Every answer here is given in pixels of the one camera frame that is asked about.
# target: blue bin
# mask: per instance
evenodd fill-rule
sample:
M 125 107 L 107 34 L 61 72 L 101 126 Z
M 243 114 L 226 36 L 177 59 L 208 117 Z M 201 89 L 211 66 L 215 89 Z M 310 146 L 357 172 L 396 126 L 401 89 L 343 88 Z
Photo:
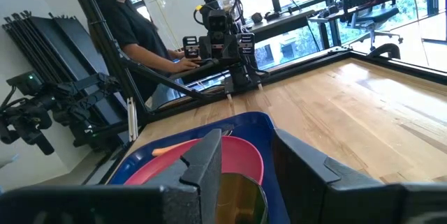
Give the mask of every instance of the blue bin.
M 109 184 L 124 184 L 132 174 L 137 172 L 143 165 L 151 161 L 154 157 L 152 151 L 157 148 L 164 148 L 174 144 L 179 144 L 188 140 L 202 138 L 212 129 L 232 128 L 232 136 L 240 137 L 252 143 L 261 153 L 264 162 L 263 189 L 268 201 L 269 223 L 290 223 L 284 205 L 284 201 L 279 190 L 279 184 L 274 172 L 272 139 L 274 126 L 268 115 L 262 112 L 247 112 L 230 117 L 206 126 L 201 126 L 183 133 L 178 133 L 170 137 L 151 142 L 134 151 L 118 167 L 115 175 Z

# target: hand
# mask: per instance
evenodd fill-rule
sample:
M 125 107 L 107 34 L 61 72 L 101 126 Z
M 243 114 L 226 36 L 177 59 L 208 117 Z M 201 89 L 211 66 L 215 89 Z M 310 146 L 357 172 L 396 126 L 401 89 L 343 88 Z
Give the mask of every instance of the hand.
M 186 57 L 182 58 L 179 62 L 173 63 L 173 67 L 171 69 L 171 73 L 180 73 L 186 70 L 192 70 L 194 68 L 200 67 L 198 64 L 194 63 L 194 61 L 199 61 L 200 57 L 195 59 L 187 59 Z
M 182 59 L 184 58 L 184 51 L 174 52 L 173 59 Z

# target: wooden tabletop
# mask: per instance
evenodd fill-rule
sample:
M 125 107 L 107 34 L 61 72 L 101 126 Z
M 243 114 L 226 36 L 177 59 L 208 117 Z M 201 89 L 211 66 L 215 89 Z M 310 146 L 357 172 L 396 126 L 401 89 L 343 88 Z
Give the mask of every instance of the wooden tabletop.
M 355 59 L 146 126 L 151 141 L 250 111 L 334 159 L 390 183 L 447 181 L 447 87 Z

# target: desk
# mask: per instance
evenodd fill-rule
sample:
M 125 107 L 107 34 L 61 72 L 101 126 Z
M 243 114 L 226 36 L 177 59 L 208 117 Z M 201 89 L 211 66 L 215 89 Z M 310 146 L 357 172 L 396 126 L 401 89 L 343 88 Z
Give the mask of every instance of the desk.
M 317 16 L 315 16 L 315 17 L 309 18 L 309 21 L 318 23 L 318 27 L 321 32 L 321 39 L 323 41 L 323 47 L 324 47 L 324 49 L 328 49 L 329 48 L 328 32 L 326 30 L 326 26 L 324 25 L 326 22 L 334 21 L 334 20 L 337 20 L 342 17 L 348 17 L 349 15 L 352 15 L 353 13 L 371 8 L 372 6 L 376 6 L 381 3 L 377 2 L 372 5 L 364 5 L 364 6 L 350 8 L 347 13 L 345 13 L 343 10 L 340 10 L 338 13 L 329 15 L 328 17 L 325 17 L 325 18 L 318 18 Z M 446 12 L 446 40 L 447 40 L 447 12 Z
M 447 87 L 355 59 L 146 126 L 149 142 L 250 111 L 386 183 L 447 181 Z
M 263 20 L 260 24 L 252 26 L 250 32 L 255 34 L 256 43 L 271 37 L 307 26 L 307 16 L 315 13 L 315 10 L 295 11 L 284 13 L 280 18 L 271 21 Z

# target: woman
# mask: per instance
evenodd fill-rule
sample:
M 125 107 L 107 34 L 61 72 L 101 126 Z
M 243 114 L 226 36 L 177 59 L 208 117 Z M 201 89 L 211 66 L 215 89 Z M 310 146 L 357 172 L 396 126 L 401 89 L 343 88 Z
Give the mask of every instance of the woman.
M 194 63 L 199 59 L 186 59 L 184 52 L 167 50 L 156 27 L 137 12 L 130 0 L 96 1 L 112 35 L 132 60 L 166 77 L 171 73 L 199 67 Z M 131 74 L 142 98 L 151 98 L 148 104 L 153 110 L 179 97 L 177 91 L 165 85 L 157 84 L 138 73 Z

